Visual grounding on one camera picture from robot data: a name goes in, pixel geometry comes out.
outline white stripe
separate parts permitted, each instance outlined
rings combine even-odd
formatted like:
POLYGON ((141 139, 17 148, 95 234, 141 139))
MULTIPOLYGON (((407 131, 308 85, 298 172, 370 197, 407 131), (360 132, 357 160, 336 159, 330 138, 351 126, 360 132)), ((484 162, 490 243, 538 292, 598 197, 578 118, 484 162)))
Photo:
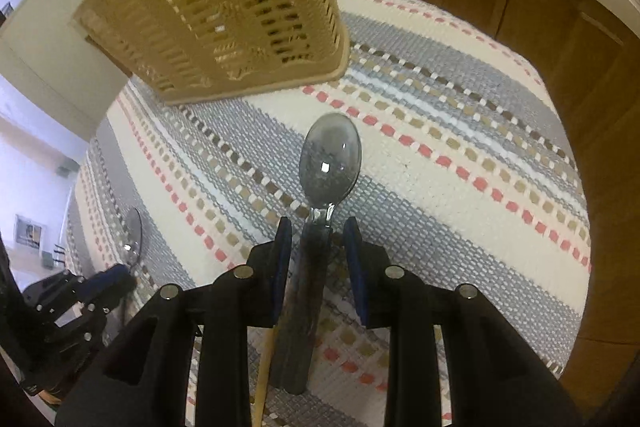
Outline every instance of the white stripe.
POLYGON ((347 69, 347 74, 350 74, 353 78, 362 82, 363 84, 367 84, 368 86, 375 86, 378 89, 382 89, 385 93, 385 96, 391 96, 396 100, 404 100, 410 105, 415 105, 416 107, 420 107, 421 110, 431 115, 432 117, 437 117, 444 120, 446 123, 452 125, 456 129, 460 131, 464 136, 468 138, 474 138, 479 142, 482 142, 484 145, 489 147, 496 155, 500 156, 504 160, 508 160, 511 163, 517 165, 520 169, 522 169, 527 176, 537 181, 541 185, 548 188, 554 197, 559 200, 567 201, 569 204, 573 205, 576 213, 580 216, 580 219, 583 219, 585 222, 588 222, 588 218, 586 212, 584 211, 582 204, 575 199, 571 194, 568 194, 562 188, 558 187, 553 181, 551 181, 546 176, 539 174, 534 171, 529 164, 527 164, 524 160, 522 160, 519 156, 514 153, 506 150, 502 145, 498 142, 492 140, 487 135, 477 132, 471 127, 469 127, 463 121, 460 121, 458 118, 452 118, 446 112, 440 111, 434 108, 429 103, 421 100, 420 98, 415 97, 411 93, 402 92, 399 89, 396 89, 393 85, 385 84, 380 82, 378 79, 373 78, 371 76, 367 76, 366 74, 360 73, 359 71, 353 70, 352 68, 347 69))
MULTIPOLYGON (((151 108, 149 108, 145 100, 143 100, 143 97, 140 96, 136 87, 132 84, 129 84, 129 87, 131 91, 136 95, 137 102, 146 110, 149 120, 151 120, 155 124, 158 132, 162 135, 162 140, 169 144, 175 151, 180 151, 182 149, 180 145, 167 133, 162 123, 158 120, 158 118, 156 118, 151 108)), ((272 240, 272 238, 262 235, 262 232, 254 227, 254 225, 252 225, 252 223, 242 215, 242 212, 226 199, 225 195, 207 179, 207 175, 202 172, 202 170, 195 163, 193 163, 186 154, 180 155, 180 160, 190 170, 191 176, 197 178, 198 181, 211 194, 217 206, 219 206, 227 216, 237 220, 240 227, 245 230, 249 236, 251 236, 251 239, 254 239, 258 244, 266 243, 272 240)))
MULTIPOLYGON (((249 96, 245 100, 302 136, 320 116, 332 110, 301 90, 249 96)), ((423 161, 407 147, 382 137, 360 120, 353 122, 362 140, 364 175, 423 209, 582 314, 589 274, 571 254, 559 253, 556 245, 526 225, 521 217, 505 211, 490 194, 480 193, 470 184, 461 185, 455 174, 423 161)))
MULTIPOLYGON (((172 161, 174 161, 176 163, 176 165, 183 170, 186 170, 184 168, 184 165, 181 164, 183 157, 176 157, 174 156, 173 153, 167 151, 166 154, 172 159, 172 161)), ((159 157, 152 157, 154 160, 156 160, 156 163, 158 163, 158 165, 161 165, 161 160, 159 157)), ((218 165, 215 169, 215 171, 219 171, 222 167, 220 165, 218 165)), ((200 190, 199 187, 197 187, 197 185, 194 183, 194 179, 193 177, 188 173, 188 172, 184 172, 182 175, 182 178, 187 180, 188 182, 188 187, 182 187, 182 181, 175 181, 175 183, 172 183, 172 188, 173 191, 176 193, 176 195, 178 196, 180 201, 196 201, 197 198, 202 198, 203 201, 209 201, 209 198, 206 194, 203 194, 200 190), (194 189, 196 190, 196 196, 191 196, 190 195, 190 190, 194 189)), ((238 185, 235 188, 236 192, 239 192, 242 189, 242 185, 238 185)), ((204 233, 202 234, 202 238, 206 237, 205 234, 209 235, 215 245, 217 245, 220 248, 223 248, 223 251, 225 252, 225 254, 228 256, 228 259, 230 261, 232 261, 234 264, 242 264, 244 263, 244 258, 242 257, 242 254, 240 253, 240 249, 242 247, 242 245, 247 245, 248 247, 252 247, 253 243, 252 241, 249 239, 247 240, 247 238, 245 237, 244 233, 242 233, 240 230, 238 230, 235 225, 231 222, 228 221, 228 219, 226 219, 226 216, 223 215, 223 212, 220 210, 220 208, 217 206, 217 202, 216 201, 211 201, 210 205, 213 206, 213 211, 218 215, 218 219, 216 219, 215 221, 212 221, 210 219, 207 219, 205 213, 206 211, 204 209, 200 210, 199 208, 195 207, 190 210, 191 215, 194 217, 194 225, 199 225, 204 229, 204 233), (216 223, 217 221, 222 221, 225 224, 225 232, 220 232, 217 227, 216 227, 216 223), (228 242, 226 241, 226 236, 229 233, 233 233, 235 234, 238 238, 239 238, 239 242, 235 245, 235 246, 231 246, 230 244, 228 244, 228 242)), ((221 268, 220 268, 220 273, 225 271, 225 264, 221 264, 221 268)))
MULTIPOLYGON (((527 76, 523 67, 518 66, 512 58, 505 57, 500 49, 492 49, 486 42, 476 40, 478 31, 466 35, 456 28, 445 23, 437 23, 433 19, 427 19, 421 14, 411 14, 408 11, 398 10, 395 7, 386 6, 384 3, 373 3, 366 0, 338 0, 340 10, 366 17, 371 20, 383 22, 401 30, 407 30, 422 37, 433 39, 436 42, 451 46, 466 55, 478 58, 495 69, 501 71, 515 82, 521 84, 532 92, 542 103, 555 114, 556 108, 551 101, 544 86, 537 84, 533 76, 527 76)), ((455 20, 455 17, 444 13, 444 18, 455 20)))
POLYGON ((92 163, 90 161, 87 161, 84 166, 86 167, 87 172, 89 173, 90 179, 91 179, 91 186, 94 190, 95 193, 95 198, 96 201, 98 203, 98 214, 100 216, 100 220, 103 223, 103 229, 104 229, 104 235, 107 237, 107 241, 110 244, 110 248, 111 251, 113 252, 113 256, 115 258, 115 262, 116 263, 123 263, 122 260, 122 256, 121 256, 121 252, 120 252, 120 244, 118 242, 116 242, 116 240, 114 239, 114 237, 111 235, 111 226, 109 225, 109 223, 107 222, 106 219, 106 214, 104 213, 104 209, 102 208, 102 204, 100 202, 100 198, 98 197, 98 193, 97 193, 97 182, 96 182, 96 178, 94 175, 94 170, 92 167, 92 163))
MULTIPOLYGON (((84 170, 85 175, 88 177, 86 167, 84 167, 84 170)), ((87 207, 87 194, 85 193, 84 188, 82 188, 82 183, 79 179, 76 184, 75 194, 76 203, 78 204, 78 214, 80 215, 80 225, 82 227, 82 234, 84 235, 84 243, 89 250, 91 264, 93 266, 102 267, 104 264, 102 263, 102 259, 98 258, 98 248, 95 244, 94 232, 91 228, 91 222, 89 221, 89 214, 91 213, 91 210, 87 207)))
POLYGON ((222 264, 205 247, 202 238, 193 232, 185 214, 178 210, 158 177, 152 174, 120 105, 112 105, 107 115, 129 176, 167 246, 196 286, 210 284, 224 271, 222 264))

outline metal spoon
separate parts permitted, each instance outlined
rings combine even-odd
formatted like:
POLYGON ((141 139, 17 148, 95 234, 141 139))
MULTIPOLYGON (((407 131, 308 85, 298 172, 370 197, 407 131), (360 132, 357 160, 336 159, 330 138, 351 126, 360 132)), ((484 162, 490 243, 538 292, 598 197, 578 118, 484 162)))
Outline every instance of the metal spoon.
MULTIPOLYGON (((124 248, 124 263, 129 267, 129 273, 133 273, 134 268, 140 263, 142 255, 142 216, 137 208, 131 207, 125 219, 125 227, 127 230, 127 242, 124 248)), ((120 329, 127 322, 127 305, 129 304, 129 295, 125 295, 120 303, 120 329)))
POLYGON ((336 206, 356 184, 361 163, 360 136, 348 117, 329 113, 313 124, 299 165, 300 184, 311 208, 271 363, 271 384, 291 394, 306 389, 329 259, 331 220, 336 206))

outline wooden stick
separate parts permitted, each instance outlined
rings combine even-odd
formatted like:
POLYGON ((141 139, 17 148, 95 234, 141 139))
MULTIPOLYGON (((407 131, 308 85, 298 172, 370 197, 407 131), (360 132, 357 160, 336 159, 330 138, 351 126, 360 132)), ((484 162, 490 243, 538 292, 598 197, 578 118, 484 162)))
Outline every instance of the wooden stick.
POLYGON ((267 400, 267 387, 269 385, 269 368, 271 367, 271 357, 273 356, 273 347, 275 346, 277 329, 278 328, 275 327, 268 330, 264 336, 264 349, 262 350, 260 366, 258 367, 258 380, 255 383, 254 417, 252 418, 252 427, 262 426, 264 402, 267 400))
POLYGON ((51 405, 60 405, 62 403, 62 400, 57 396, 53 396, 49 391, 45 391, 44 389, 38 393, 38 396, 51 405))

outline metal screw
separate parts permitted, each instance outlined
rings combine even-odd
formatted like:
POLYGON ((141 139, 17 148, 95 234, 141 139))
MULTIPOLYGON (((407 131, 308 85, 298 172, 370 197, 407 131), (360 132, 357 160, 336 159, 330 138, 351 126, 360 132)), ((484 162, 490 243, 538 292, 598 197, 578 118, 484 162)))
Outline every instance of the metal screw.
POLYGON ((160 296, 167 301, 177 297, 178 293, 180 293, 180 288, 175 284, 165 284, 160 288, 160 296))
POLYGON ((402 277, 404 277, 404 269, 392 264, 385 268, 385 275, 389 277, 389 279, 402 279, 402 277))
POLYGON ((458 288, 458 291, 465 299, 473 299, 478 295, 478 288, 472 284, 463 284, 458 288))
POLYGON ((249 279, 249 277, 252 277, 253 275, 254 269, 249 265, 241 264, 240 266, 234 268, 234 276, 236 277, 236 279, 249 279))

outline picture frame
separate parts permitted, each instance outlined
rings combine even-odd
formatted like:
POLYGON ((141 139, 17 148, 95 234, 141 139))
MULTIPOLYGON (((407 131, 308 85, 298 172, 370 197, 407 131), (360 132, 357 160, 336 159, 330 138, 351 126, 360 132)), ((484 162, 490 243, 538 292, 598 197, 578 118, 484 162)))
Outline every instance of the picture frame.
POLYGON ((45 225, 37 223, 33 219, 15 215, 14 241, 16 245, 33 248, 38 253, 42 252, 44 245, 45 225))

